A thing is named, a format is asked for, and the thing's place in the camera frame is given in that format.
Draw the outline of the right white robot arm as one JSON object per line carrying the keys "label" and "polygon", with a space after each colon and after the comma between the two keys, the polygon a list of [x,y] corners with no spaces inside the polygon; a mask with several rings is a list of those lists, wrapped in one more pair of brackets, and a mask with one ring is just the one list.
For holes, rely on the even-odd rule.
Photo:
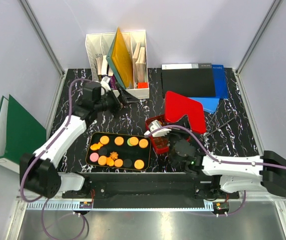
{"label": "right white robot arm", "polygon": [[171,165],[195,176],[211,176],[211,195],[221,198],[237,191],[259,191],[286,198],[286,159],[266,150],[263,155],[217,156],[180,123],[165,131],[169,139]]}

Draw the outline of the red tin box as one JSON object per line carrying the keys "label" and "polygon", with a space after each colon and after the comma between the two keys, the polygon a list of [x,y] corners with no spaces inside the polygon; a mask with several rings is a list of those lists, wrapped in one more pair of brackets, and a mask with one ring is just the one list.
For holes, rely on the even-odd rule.
{"label": "red tin box", "polygon": [[[155,120],[158,120],[162,126],[175,125],[175,123],[176,123],[176,122],[168,122],[165,119],[164,114],[158,115],[155,117],[148,118],[145,121],[145,127],[146,127],[147,131],[151,131],[149,126]],[[154,151],[157,155],[164,154],[164,153],[167,153],[169,151],[169,141],[168,141],[168,138],[166,136],[159,136],[159,137],[151,136],[150,139],[151,139],[151,143],[152,143],[152,146],[154,148]]]}

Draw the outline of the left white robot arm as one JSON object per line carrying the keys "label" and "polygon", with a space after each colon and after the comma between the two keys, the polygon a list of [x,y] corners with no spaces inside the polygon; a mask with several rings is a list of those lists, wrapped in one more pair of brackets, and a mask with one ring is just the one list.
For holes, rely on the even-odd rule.
{"label": "left white robot arm", "polygon": [[96,120],[98,113],[109,111],[116,114],[124,106],[137,103],[119,84],[115,95],[107,83],[86,80],[83,95],[73,104],[72,89],[69,89],[69,113],[59,129],[33,153],[25,153],[20,159],[20,194],[30,203],[24,191],[32,191],[40,198],[53,198],[57,193],[73,191],[78,197],[90,194],[90,185],[79,173],[59,172],[57,167],[73,142]]}

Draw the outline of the red tin lid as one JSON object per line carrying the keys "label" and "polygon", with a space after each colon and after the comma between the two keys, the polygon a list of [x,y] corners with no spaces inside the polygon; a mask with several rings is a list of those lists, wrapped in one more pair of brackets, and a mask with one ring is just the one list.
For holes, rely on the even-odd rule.
{"label": "red tin lid", "polygon": [[165,120],[168,123],[176,123],[185,115],[188,116],[193,132],[198,134],[206,132],[202,104],[178,93],[168,91],[165,94]]}

